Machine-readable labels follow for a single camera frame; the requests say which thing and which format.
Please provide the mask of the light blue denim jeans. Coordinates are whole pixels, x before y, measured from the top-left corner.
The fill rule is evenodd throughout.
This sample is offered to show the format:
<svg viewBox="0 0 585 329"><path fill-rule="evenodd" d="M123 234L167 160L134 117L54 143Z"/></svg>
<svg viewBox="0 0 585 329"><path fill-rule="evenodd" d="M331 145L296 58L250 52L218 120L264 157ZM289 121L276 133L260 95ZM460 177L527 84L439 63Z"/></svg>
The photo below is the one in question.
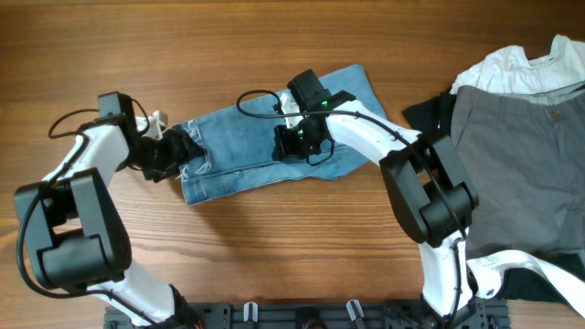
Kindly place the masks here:
<svg viewBox="0 0 585 329"><path fill-rule="evenodd" d="M323 164L275 161L274 127L280 123L245 116L231 106L179 124L205 151L180 169L186 203L194 205L287 180L335 180L367 163L365 156L340 143L327 159L329 142L323 143L324 152L312 159L323 159Z"/></svg>

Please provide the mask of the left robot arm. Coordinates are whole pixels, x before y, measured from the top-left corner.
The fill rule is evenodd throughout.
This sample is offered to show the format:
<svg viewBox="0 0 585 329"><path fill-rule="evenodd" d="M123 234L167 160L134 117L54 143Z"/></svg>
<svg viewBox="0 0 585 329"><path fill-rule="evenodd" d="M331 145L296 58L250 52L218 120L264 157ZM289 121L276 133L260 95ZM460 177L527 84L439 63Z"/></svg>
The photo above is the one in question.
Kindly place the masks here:
<svg viewBox="0 0 585 329"><path fill-rule="evenodd" d="M177 288L133 260L107 189L124 168L157 183L205 153L186 131L168 127L162 112L136 116L139 106L118 91L99 96L97 118L70 132L75 145L63 162L17 189L17 267L40 295L107 302L107 328L201 328L202 317Z"/></svg>

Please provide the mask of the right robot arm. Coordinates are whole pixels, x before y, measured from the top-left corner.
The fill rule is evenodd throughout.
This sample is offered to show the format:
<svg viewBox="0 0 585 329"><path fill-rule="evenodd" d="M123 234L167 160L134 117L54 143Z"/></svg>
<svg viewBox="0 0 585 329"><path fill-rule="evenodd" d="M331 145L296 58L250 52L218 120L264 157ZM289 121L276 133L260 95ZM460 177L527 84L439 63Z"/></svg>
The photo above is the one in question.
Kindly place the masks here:
<svg viewBox="0 0 585 329"><path fill-rule="evenodd" d="M478 194L450 137L397 126L355 95L331 93L310 69L287 88L275 106L285 123L275 129L274 158L308 158L328 140L377 164L396 220L419 245L431 324L460 324L473 299L464 247Z"/></svg>

